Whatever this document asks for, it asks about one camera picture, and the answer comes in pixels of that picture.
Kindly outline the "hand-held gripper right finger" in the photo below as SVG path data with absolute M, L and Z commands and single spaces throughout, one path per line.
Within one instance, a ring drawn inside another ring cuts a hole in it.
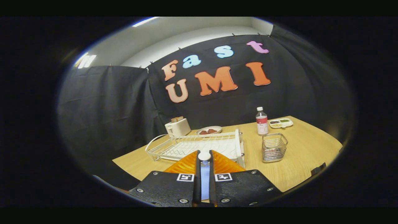
M 209 153 L 209 200 L 215 207 L 260 207 L 283 195 L 259 170 L 246 170 L 214 150 Z

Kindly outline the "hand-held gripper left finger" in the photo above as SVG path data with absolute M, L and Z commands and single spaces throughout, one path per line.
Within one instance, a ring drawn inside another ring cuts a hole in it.
M 129 195 L 157 207 L 196 207 L 201 202 L 198 153 L 190 153 L 165 171 L 151 171 Z

